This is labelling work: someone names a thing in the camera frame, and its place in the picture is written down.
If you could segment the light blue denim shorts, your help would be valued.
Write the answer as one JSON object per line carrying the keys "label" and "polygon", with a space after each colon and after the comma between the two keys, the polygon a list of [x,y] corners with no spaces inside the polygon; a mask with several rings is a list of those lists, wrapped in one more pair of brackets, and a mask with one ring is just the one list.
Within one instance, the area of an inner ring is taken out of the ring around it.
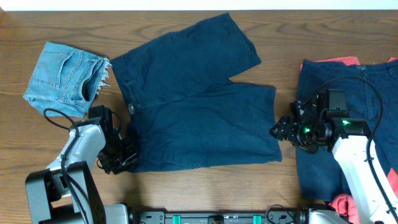
{"label": "light blue denim shorts", "polygon": [[108,86],[109,67],[106,57],[47,42],[23,98],[40,114],[51,108],[83,118],[101,88]]}

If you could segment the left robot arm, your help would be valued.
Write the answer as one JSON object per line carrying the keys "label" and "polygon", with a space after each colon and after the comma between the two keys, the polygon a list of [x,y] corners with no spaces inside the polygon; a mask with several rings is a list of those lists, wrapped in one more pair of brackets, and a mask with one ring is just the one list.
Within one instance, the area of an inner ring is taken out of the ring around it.
{"label": "left robot arm", "polygon": [[125,204],[104,205],[91,174],[98,166],[120,174],[138,160],[138,149],[113,126],[115,112],[89,109],[88,119],[72,122],[69,140],[46,169],[29,174],[25,188],[33,223],[139,223]]}

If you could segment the navy blue shorts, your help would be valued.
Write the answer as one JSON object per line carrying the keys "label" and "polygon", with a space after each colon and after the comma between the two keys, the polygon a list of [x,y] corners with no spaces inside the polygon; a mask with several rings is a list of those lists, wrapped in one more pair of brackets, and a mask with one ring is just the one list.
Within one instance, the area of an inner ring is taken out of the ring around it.
{"label": "navy blue shorts", "polygon": [[132,172],[281,161],[269,131],[275,88],[233,83],[261,62],[254,44],[221,14],[112,59],[140,153]]}

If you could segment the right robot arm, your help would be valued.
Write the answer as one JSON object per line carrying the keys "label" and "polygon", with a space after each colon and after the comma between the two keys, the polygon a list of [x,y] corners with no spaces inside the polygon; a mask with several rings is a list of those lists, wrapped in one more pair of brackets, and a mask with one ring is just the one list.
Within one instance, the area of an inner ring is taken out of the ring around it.
{"label": "right robot arm", "polygon": [[397,197],[377,158],[373,132],[363,119],[350,118],[346,94],[329,89],[306,102],[290,105],[293,116],[283,116],[271,136],[315,154],[333,154],[341,167],[361,223],[397,223]]}

